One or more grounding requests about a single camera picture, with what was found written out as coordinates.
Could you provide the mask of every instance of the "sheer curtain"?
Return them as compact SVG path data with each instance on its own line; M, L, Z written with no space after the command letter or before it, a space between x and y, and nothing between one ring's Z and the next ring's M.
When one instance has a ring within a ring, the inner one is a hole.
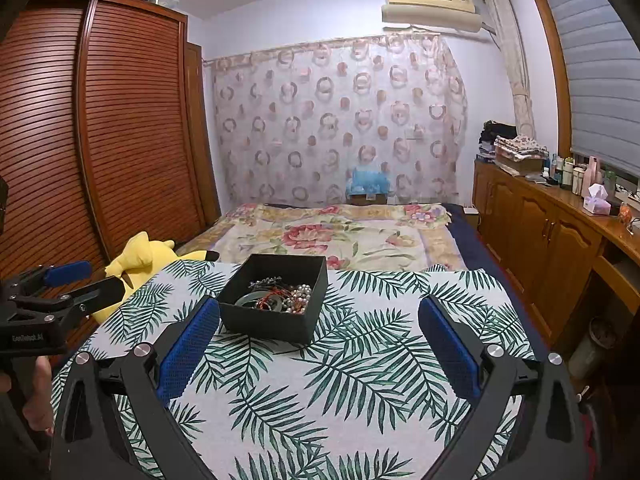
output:
M382 172L400 202L455 201L466 92L439 35L298 44L213 70L234 205L341 203L354 169Z
M509 0L484 0L495 23L498 44L507 66L519 135L536 138L529 94L529 73L524 61L520 29Z

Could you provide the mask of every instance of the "window blind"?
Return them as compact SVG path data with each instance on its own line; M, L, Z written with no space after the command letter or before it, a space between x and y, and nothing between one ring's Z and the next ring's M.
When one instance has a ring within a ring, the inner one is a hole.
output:
M607 0L547 0L569 79L572 151L640 176L640 51Z

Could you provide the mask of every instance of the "bed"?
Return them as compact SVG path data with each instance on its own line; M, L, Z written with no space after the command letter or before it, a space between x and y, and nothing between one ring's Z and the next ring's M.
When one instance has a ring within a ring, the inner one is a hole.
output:
M244 205L178 253L202 249L220 252L220 261L169 264L81 351L104 358L155 341L203 294L215 296L253 251L324 254L331 269L310 345L257 340L222 327L184 395L169 405L217 478L422 478L468 409L418 327L416 306L425 294L438 297L484 343L522 357L546 355L523 305L457 205ZM55 409L69 366L54 380ZM519 397L508 403L476 476L500 460L519 405ZM124 397L118 410L141 466L158 475Z
M548 349L520 297L456 204L292 208L244 204L183 245L178 255L216 250L241 264L252 252L323 254L331 270L484 269L504 287L537 357Z

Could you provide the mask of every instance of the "white wall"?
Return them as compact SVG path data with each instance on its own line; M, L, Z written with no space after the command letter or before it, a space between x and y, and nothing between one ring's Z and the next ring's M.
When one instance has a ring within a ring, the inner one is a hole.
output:
M558 103L551 53L535 0L510 0L522 37L536 138L550 154L558 152Z
M261 0L211 18L202 43L213 59L305 41L370 36L383 32L380 7L385 0ZM465 145L458 159L460 203L471 204L478 137L487 120L514 124L513 100L502 55L482 30L478 34L446 34L465 83L468 118ZM211 75L205 76L207 126L220 205L229 200L214 139Z

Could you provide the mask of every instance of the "cabinet door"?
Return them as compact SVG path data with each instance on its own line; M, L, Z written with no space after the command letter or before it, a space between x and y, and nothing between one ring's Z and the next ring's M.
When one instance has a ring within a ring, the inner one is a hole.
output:
M508 272L514 284L528 297L534 280L545 265L546 236L553 221L554 208L550 202L527 189L522 190L518 199L520 215L514 218L516 228Z
M584 289L601 239L562 210L549 226L546 266L534 284L532 309L546 325L551 343L562 332Z
M474 171L474 195L473 202L481 215L486 213L486 202L489 193L490 173L492 168L487 168L487 164L476 163Z
M104 265L75 147L74 74L84 6L82 0L32 1L0 44L0 175L9 185L0 237L3 279L43 264L86 259L94 269Z
M205 226L184 109L183 45L175 20L96 5L81 135L114 254L143 230L151 240L180 241Z
M486 228L487 247L503 267L509 266L511 233L514 219L519 216L517 196L511 186L512 183L505 178L499 178L492 185L488 215L490 225Z

